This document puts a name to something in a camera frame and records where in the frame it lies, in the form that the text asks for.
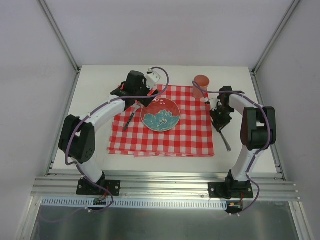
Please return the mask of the fork with green handle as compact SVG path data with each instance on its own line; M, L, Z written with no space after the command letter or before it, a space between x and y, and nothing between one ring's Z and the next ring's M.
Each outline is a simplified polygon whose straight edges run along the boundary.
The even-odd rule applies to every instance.
M139 103L136 103L136 104L134 105L134 110L133 110L133 112L131 113L128 121L126 122L126 124L125 124L125 126L124 126L124 128L123 128L124 131L126 131L126 130L128 129L128 127L129 127L129 125L130 125L133 117L135 116L137 110L138 110L140 107L141 107L141 105L140 105Z

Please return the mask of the red teal ceramic plate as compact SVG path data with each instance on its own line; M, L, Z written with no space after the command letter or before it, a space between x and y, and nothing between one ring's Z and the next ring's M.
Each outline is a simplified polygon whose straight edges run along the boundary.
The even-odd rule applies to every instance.
M173 129L181 119L178 105L168 98L157 98L140 113L142 123L154 132L166 132Z

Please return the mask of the silver table knife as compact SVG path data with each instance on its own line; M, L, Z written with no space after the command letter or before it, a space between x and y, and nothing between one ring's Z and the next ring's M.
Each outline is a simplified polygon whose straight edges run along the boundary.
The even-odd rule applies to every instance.
M222 133L222 131L219 131L218 133L225 144L226 150L228 152L231 152L232 151L231 146L230 146L229 142L227 141L226 137L224 136L224 134Z

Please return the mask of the salmon pink plastic cup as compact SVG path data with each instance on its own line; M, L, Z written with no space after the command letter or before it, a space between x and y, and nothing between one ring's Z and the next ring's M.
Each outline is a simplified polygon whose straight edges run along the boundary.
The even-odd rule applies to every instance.
M210 84L210 79L205 75L197 75L194 78L195 83L202 89L207 90ZM193 97L195 99L201 99L206 97L206 93L201 91L196 86L193 87Z

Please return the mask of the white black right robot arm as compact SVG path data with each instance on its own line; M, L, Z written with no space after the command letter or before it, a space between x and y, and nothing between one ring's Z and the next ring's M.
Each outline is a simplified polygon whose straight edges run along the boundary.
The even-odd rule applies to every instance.
M260 155L277 139L276 110L250 100L242 91L234 91L231 86L219 90L218 103L210 111L212 125L218 133L231 122L231 114L242 116L240 140L242 148L234 167L229 171L224 184L224 193L236 197L242 191L240 183L249 182L249 174Z

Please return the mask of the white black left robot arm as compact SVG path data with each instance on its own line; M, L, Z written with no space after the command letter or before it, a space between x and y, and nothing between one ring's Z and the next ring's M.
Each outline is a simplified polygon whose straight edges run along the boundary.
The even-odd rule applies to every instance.
M161 76L150 68L147 73L132 70L126 81L110 93L106 102L85 116L68 115L63 123L58 148L64 152L65 160L73 160L88 181L87 187L93 194L104 191L103 171L93 156L96 150L96 132L116 115L124 112L136 102L147 107L159 95L152 91Z

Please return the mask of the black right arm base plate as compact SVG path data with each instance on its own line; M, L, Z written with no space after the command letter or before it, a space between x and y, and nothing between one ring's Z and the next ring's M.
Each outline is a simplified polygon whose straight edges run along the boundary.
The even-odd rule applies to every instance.
M233 198L254 198L252 185L249 181L236 182L230 184L227 184L225 182L209 182L208 194L210 198L222 198L226 200L230 200Z

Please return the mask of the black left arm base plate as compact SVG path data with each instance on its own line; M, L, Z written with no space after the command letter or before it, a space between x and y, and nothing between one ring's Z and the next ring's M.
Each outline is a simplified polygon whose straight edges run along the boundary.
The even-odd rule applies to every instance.
M78 181L76 194L80 196L102 196L106 193L105 190L102 188L108 190L111 195L113 196L119 196L120 195L120 189L121 189L121 181L120 180L100 180L98 182L98 186L95 186L94 184L90 183L85 178L81 178Z

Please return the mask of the aluminium frame post left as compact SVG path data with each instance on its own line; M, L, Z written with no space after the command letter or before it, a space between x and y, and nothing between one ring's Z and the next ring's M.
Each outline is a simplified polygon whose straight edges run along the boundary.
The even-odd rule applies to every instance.
M56 20L55 17L52 13L52 11L50 10L48 3L46 0L37 0L36 1L39 5L39 7L41 8L45 18L47 19L50 27L52 28L54 35L56 36L64 54L66 55L69 63L71 64L72 68L74 69L74 71L78 74L81 71L80 66L78 65L75 57L73 56Z

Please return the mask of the aluminium frame post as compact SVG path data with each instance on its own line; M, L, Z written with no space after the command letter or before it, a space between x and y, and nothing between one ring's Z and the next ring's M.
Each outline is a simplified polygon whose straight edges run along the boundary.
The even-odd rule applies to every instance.
M279 24L277 25L274 33L272 34L271 38L269 39L267 45L265 46L262 54L260 55L257 63L252 68L251 72L255 76L265 60L267 59L268 55L272 51L273 47L276 45L277 40L281 36L282 32L284 31L285 27L287 26L288 22L291 20L292 16L296 12L298 6L300 5L301 0L292 0L289 7L285 11L283 17L281 18Z
M80 66L78 65L75 57L73 56L56 20L55 17L52 13L52 11L50 10L48 3L46 0L37 0L36 1L39 5L39 7L41 8L45 18L47 19L50 27L52 28L54 35L56 36L64 54L66 55L69 63L71 64L72 68L74 69L74 71L78 74L81 71Z

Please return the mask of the aluminium front rail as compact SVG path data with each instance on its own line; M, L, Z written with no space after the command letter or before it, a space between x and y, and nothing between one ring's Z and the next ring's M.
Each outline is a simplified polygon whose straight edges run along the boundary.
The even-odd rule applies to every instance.
M222 182L226 173L203 172L143 172L105 171L109 180L119 180L121 198L131 199L184 199L209 198L208 184ZM32 196L73 197L81 175L72 169L53 169L47 176L36 177L31 189ZM259 201L300 202L302 195L298 185L285 181L280 173L254 173L251 179L257 185L253 193Z

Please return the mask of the aluminium frame post right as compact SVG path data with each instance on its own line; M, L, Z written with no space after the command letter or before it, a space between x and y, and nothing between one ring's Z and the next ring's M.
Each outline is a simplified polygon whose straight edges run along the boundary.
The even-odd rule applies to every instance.
M269 39L267 45L265 46L262 54L260 55L257 63L252 68L251 72L255 76L265 60L267 59L268 55L272 51L273 47L276 45L277 40L281 36L282 32L284 31L285 27L287 26L288 22L291 20L292 16L296 12L298 6L300 5L301 0L292 0L289 7L285 11L283 17L281 18L279 24L277 25L274 33L272 34L271 38Z

